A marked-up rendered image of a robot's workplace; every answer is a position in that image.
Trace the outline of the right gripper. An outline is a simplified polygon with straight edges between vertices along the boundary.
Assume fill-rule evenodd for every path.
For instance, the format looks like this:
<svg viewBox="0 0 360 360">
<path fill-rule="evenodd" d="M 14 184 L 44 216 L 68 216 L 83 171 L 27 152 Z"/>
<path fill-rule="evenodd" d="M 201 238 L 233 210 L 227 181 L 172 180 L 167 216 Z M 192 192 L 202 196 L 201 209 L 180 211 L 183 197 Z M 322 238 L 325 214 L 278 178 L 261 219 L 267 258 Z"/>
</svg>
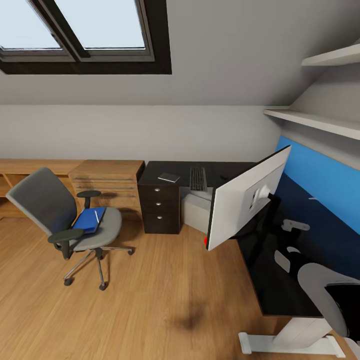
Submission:
<svg viewBox="0 0 360 360">
<path fill-rule="evenodd" d="M 299 235 L 301 232 L 298 229 L 291 229 L 291 231 L 283 230 L 281 224 L 276 224 L 274 222 L 270 221 L 269 216 L 266 218 L 265 227 L 267 228 L 267 233 L 270 233 L 272 235 L 276 236 L 276 240 L 279 237 L 288 236 L 294 241 L 297 241 Z"/>
</svg>

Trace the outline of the notebook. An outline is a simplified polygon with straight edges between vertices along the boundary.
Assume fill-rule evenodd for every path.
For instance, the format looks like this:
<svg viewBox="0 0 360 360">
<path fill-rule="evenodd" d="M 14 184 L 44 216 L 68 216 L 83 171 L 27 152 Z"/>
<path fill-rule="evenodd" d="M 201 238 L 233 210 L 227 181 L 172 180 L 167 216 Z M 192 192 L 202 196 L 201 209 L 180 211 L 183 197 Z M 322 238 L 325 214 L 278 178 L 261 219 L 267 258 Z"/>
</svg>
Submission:
<svg viewBox="0 0 360 360">
<path fill-rule="evenodd" d="M 173 174 L 163 173 L 158 178 L 175 183 L 180 177 Z"/>
</svg>

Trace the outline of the swivel chair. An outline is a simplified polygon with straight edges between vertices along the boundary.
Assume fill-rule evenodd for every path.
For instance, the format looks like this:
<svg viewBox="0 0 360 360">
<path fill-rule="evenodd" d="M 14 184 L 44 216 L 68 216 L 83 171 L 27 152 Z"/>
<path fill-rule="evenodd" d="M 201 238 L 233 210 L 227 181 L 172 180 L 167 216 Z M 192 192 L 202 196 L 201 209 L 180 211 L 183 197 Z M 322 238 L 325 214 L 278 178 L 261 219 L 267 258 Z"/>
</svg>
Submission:
<svg viewBox="0 0 360 360">
<path fill-rule="evenodd" d="M 85 190 L 77 192 L 78 198 L 85 198 L 84 209 L 90 209 L 91 198 L 99 196 L 100 190 Z M 105 207 L 101 220 L 95 232 L 85 233 L 83 228 L 72 225 L 77 219 L 77 204 L 74 196 L 63 182 L 47 167 L 43 167 L 30 174 L 14 186 L 6 197 L 33 220 L 45 233 L 49 235 L 49 243 L 62 251 L 63 258 L 68 261 L 74 252 L 90 251 L 64 278 L 64 285 L 70 286 L 69 277 L 94 253 L 97 257 L 100 273 L 100 289 L 104 291 L 101 260 L 104 250 L 128 251 L 132 248 L 106 247 L 119 236 L 122 227 L 122 213 L 115 207 Z"/>
</svg>

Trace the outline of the monitor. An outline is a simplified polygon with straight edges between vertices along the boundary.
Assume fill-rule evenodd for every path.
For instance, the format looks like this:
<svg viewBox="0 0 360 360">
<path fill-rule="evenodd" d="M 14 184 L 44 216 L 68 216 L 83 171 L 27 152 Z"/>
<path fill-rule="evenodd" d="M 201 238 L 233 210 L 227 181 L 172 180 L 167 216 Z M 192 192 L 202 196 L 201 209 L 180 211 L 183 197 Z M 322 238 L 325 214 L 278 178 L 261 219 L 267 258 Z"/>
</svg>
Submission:
<svg viewBox="0 0 360 360">
<path fill-rule="evenodd" d="M 282 198 L 275 195 L 291 145 L 275 150 L 270 156 L 213 187 L 208 233 L 204 239 L 211 251 L 226 240 L 242 239 L 252 233 L 265 240 L 268 228 L 266 219 L 273 223 Z M 261 231 L 258 231 L 258 212 L 268 203 Z M 254 216 L 256 226 L 243 235 L 235 236 Z"/>
</svg>

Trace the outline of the folder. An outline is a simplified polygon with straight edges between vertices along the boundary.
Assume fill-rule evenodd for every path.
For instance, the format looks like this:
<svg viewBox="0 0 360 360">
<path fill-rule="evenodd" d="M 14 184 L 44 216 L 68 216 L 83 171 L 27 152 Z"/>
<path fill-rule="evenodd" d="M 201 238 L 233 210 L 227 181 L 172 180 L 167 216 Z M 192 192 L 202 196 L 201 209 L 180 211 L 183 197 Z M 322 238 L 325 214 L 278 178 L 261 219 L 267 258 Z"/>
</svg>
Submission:
<svg viewBox="0 0 360 360">
<path fill-rule="evenodd" d="M 82 210 L 79 217 L 74 221 L 72 229 L 84 229 L 85 234 L 94 233 L 103 216 L 105 207 L 91 207 Z"/>
</svg>

